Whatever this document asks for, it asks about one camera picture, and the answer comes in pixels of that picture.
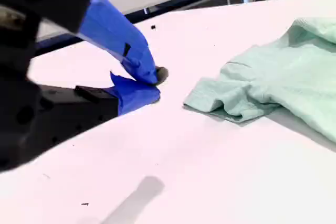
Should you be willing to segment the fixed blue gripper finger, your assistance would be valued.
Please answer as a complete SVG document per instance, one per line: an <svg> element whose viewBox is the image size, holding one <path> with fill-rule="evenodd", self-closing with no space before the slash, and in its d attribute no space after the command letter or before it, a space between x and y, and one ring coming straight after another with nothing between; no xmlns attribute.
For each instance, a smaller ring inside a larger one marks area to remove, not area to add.
<svg viewBox="0 0 336 224"><path fill-rule="evenodd" d="M41 85L34 116L34 157L118 116L158 102L160 91L114 74L108 88Z"/></svg>

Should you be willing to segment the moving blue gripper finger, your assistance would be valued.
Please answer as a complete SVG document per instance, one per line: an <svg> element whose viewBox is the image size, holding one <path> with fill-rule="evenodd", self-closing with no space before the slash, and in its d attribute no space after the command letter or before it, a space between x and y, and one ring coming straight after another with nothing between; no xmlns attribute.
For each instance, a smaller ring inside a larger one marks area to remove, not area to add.
<svg viewBox="0 0 336 224"><path fill-rule="evenodd" d="M1 0L1 64L26 73L42 20L113 55L135 80L158 85L158 67L143 34L108 0Z"/></svg>

